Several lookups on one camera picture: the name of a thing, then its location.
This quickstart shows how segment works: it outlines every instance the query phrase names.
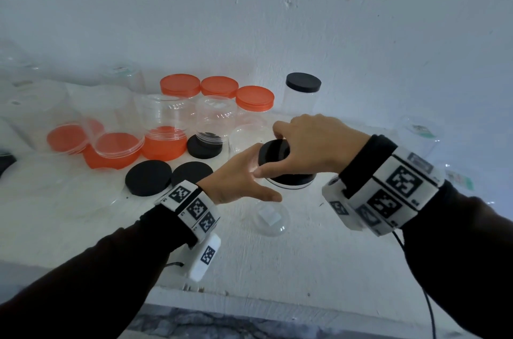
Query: person's left hand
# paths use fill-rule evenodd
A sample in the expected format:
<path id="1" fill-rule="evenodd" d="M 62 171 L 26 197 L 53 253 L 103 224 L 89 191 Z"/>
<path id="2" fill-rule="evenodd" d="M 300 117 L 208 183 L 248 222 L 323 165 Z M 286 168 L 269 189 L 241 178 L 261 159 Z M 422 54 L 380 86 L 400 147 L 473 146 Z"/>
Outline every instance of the person's left hand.
<path id="1" fill-rule="evenodd" d="M 197 183 L 215 204 L 226 204 L 242 197 L 253 197 L 262 201 L 282 200 L 282 195 L 269 187 L 259 185 L 250 170 L 255 168 L 258 152 L 257 143 L 235 155 L 223 166 Z"/>

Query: hand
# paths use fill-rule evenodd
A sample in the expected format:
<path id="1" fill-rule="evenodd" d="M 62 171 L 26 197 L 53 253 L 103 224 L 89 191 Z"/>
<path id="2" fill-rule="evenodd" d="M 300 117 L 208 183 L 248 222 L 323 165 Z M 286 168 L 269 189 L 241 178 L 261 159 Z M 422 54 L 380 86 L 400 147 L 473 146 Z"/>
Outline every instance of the hand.
<path id="1" fill-rule="evenodd" d="M 341 173 L 370 138 L 339 119 L 323 115 L 301 115 L 290 123 L 277 121 L 273 131 L 278 139 L 287 139 L 290 154 L 282 161 L 269 162 L 257 168 L 253 172 L 255 178 Z"/>
<path id="2" fill-rule="evenodd" d="M 260 147 L 262 144 L 257 143 L 235 155 L 214 173 L 198 182 L 198 186 L 214 204 L 226 204 L 242 197 L 280 202 L 282 195 L 269 187 L 259 185 L 250 171 L 258 165 Z"/>

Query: black sleeve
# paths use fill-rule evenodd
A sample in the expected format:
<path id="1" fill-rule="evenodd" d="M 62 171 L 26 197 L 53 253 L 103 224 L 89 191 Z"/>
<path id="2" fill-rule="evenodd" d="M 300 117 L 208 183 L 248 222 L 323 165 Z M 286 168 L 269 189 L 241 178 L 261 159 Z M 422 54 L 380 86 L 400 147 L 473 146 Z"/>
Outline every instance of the black sleeve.
<path id="1" fill-rule="evenodd" d="M 5 337 L 117 338 L 141 308 L 169 253 L 197 242 L 156 206 L 0 305 Z"/>
<path id="2" fill-rule="evenodd" d="M 396 147 L 374 135 L 340 174 L 346 197 L 356 193 Z M 513 222 L 445 181 L 402 230 L 406 261 L 433 300 L 475 335 L 507 336 L 513 310 Z"/>

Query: person's right hand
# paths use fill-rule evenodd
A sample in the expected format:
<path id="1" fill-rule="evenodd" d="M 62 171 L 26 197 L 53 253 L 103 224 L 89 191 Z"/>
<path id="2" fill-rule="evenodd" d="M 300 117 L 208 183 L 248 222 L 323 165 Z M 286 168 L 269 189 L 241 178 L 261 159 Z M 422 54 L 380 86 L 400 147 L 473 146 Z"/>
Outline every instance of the person's right hand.
<path id="1" fill-rule="evenodd" d="M 253 172 L 255 178 L 341 173 L 370 138 L 339 119 L 324 115 L 301 115 L 290 123 L 277 121 L 273 131 L 278 139 L 288 141 L 290 154 L 282 161 L 269 162 L 257 168 Z"/>

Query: orange lid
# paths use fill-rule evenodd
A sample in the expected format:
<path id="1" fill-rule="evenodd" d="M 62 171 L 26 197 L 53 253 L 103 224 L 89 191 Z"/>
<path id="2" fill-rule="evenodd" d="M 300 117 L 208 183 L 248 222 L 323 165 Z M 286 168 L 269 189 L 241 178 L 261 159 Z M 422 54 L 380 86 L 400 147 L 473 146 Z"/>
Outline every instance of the orange lid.
<path id="1" fill-rule="evenodd" d="M 156 140 L 145 137 L 142 154 L 146 159 L 171 161 L 187 150 L 187 138 L 179 140 Z"/>
<path id="2" fill-rule="evenodd" d="M 229 99 L 237 95 L 239 83 L 228 76 L 208 76 L 201 81 L 201 93 L 205 96 L 223 96 Z"/>
<path id="3" fill-rule="evenodd" d="M 132 154 L 132 149 L 136 149 L 138 145 L 139 139 L 126 132 L 109 132 L 96 141 L 96 149 L 100 153 L 121 157 Z"/>
<path id="4" fill-rule="evenodd" d="M 50 148 L 59 153 L 77 154 L 87 145 L 86 133 L 78 124 L 54 128 L 46 136 Z"/>
<path id="5" fill-rule="evenodd" d="M 190 98 L 201 90 L 200 79 L 190 74 L 172 74 L 161 79 L 162 94 Z"/>
<path id="6" fill-rule="evenodd" d="M 135 153 L 126 155 L 125 157 L 121 158 L 105 158 L 98 154 L 94 150 L 94 148 L 88 144 L 86 146 L 86 149 L 82 153 L 82 156 L 84 157 L 87 166 L 89 166 L 90 168 L 107 167 L 120 170 L 122 168 L 130 166 L 133 162 L 135 162 L 139 157 L 139 152 L 140 151 L 137 150 Z"/>
<path id="7" fill-rule="evenodd" d="M 242 109 L 251 112 L 265 112 L 274 105 L 274 94 L 261 86 L 243 86 L 237 90 L 235 102 Z"/>

